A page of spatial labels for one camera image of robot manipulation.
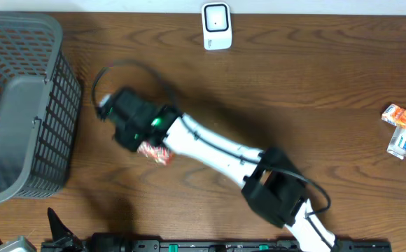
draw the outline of cable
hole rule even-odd
[[[147,64],[144,64],[144,63],[142,63],[142,62],[139,62],[139,61],[137,61],[137,60],[135,60],[135,59],[119,60],[119,61],[116,61],[116,62],[113,64],[113,66],[122,66],[122,65],[128,65],[128,64],[132,64],[132,65],[134,65],[134,66],[137,66],[137,67],[139,67],[139,68],[142,68],[143,70],[147,71],[152,77],[154,77],[154,79],[162,86],[162,88],[164,89],[164,91],[167,93],[167,96],[169,97],[170,102],[172,103],[172,105],[174,106],[174,108],[175,108],[175,109],[177,110],[177,112],[180,114],[179,117],[180,117],[181,122],[183,123],[184,127],[186,127],[186,129],[187,129],[189,132],[191,132],[191,133],[194,135],[194,137],[195,137],[196,139],[199,139],[200,141],[204,142],[205,144],[209,145],[209,146],[212,147],[212,148],[215,148],[215,149],[218,150],[218,151],[221,151],[221,152],[223,152],[223,153],[225,153],[225,154],[227,154],[227,155],[230,155],[230,156],[232,156],[232,157],[234,157],[234,158],[238,158],[238,159],[240,159],[240,160],[243,161],[243,162],[250,162],[251,164],[259,165],[259,163],[256,162],[255,160],[250,160],[250,159],[248,159],[247,157],[243,157],[242,155],[237,155],[237,154],[235,154],[235,153],[232,153],[232,152],[230,152],[230,151],[228,151],[228,150],[225,150],[225,149],[223,149],[223,148],[221,148],[221,147],[219,147],[219,146],[217,146],[217,145],[211,143],[210,141],[207,141],[206,139],[202,138],[202,137],[198,134],[197,131],[193,130],[193,129],[187,124],[187,122],[183,119],[184,113],[180,110],[180,108],[179,108],[179,106],[178,106],[178,102],[177,102],[177,100],[176,100],[175,94],[174,94],[174,92],[172,91],[172,88],[170,87],[169,83],[162,77],[161,73],[159,73],[158,71],[154,70],[152,67],[148,66]],[[94,80],[94,82],[93,82],[93,84],[92,84],[91,99],[92,99],[92,103],[93,103],[93,105],[94,105],[94,107],[95,107],[95,109],[96,109],[96,113],[97,113],[97,114],[99,114],[99,113],[98,113],[99,107],[98,107],[97,102],[96,102],[95,89],[96,89],[96,86],[97,86],[97,84],[98,84],[100,78],[101,78],[106,72],[108,72],[108,70],[109,70],[110,68],[111,68],[111,67],[104,67],[104,68],[102,68],[102,69],[100,70],[100,72],[97,74],[97,76],[96,76],[96,78],[95,78],[95,80]],[[284,175],[287,175],[287,176],[292,176],[292,177],[294,177],[294,178],[296,178],[296,179],[299,179],[299,180],[301,180],[301,181],[303,181],[303,182],[305,182],[305,183],[307,183],[307,184],[313,186],[315,189],[317,189],[317,190],[325,197],[326,202],[327,202],[327,204],[326,204],[325,207],[323,207],[323,208],[321,208],[321,209],[319,209],[319,210],[316,210],[316,211],[311,211],[311,212],[309,212],[309,213],[306,213],[304,217],[309,221],[310,225],[315,229],[316,233],[320,236],[321,240],[322,240],[330,249],[332,249],[332,246],[326,241],[326,239],[323,237],[323,235],[319,232],[319,230],[316,228],[315,224],[314,224],[314,223],[312,222],[312,220],[310,219],[310,216],[312,216],[312,215],[321,214],[321,213],[323,213],[323,212],[329,210],[330,205],[331,205],[331,203],[332,203],[331,200],[330,200],[329,194],[328,194],[321,186],[319,186],[317,183],[315,183],[315,182],[313,182],[312,180],[310,180],[310,179],[304,177],[303,175],[296,174],[295,172],[291,172],[291,171],[288,171],[288,170],[286,170],[286,169],[282,169],[282,168],[278,168],[278,167],[273,167],[273,166],[269,166],[269,165],[265,165],[264,167],[265,167],[266,169],[268,169],[268,170],[271,170],[271,171],[274,171],[274,172],[278,172],[278,173],[280,173],[280,174],[284,174]]]

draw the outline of wood grain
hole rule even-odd
[[[135,232],[163,239],[288,236],[257,217],[240,191],[203,164],[168,167],[131,154],[96,119],[90,84],[112,60],[135,58],[164,74],[182,109],[243,144],[278,145],[330,193],[325,226],[354,239],[388,239],[406,251],[406,160],[385,152],[394,128],[379,119],[406,107],[406,17],[233,15],[231,49],[205,51],[199,15],[52,13],[63,50],[85,85],[71,178],[50,199],[0,204],[0,236],[50,238],[52,207],[79,237]],[[98,96],[129,85],[154,102],[146,73],[114,69]],[[316,199],[318,205],[322,200]]]

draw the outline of robotic arm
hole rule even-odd
[[[306,183],[277,148],[249,148],[204,128],[172,106],[158,108],[124,88],[107,96],[97,115],[115,123],[115,140],[131,151],[143,141],[164,145],[226,175],[240,188],[248,205],[271,224],[290,230],[306,252],[340,251],[341,243],[313,213]],[[271,172],[261,182],[265,172]]]

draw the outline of orange package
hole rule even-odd
[[[392,104],[382,114],[382,120],[394,126],[406,129],[406,109]]]

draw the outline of basket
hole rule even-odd
[[[0,12],[0,202],[67,179],[82,90],[47,15]]]

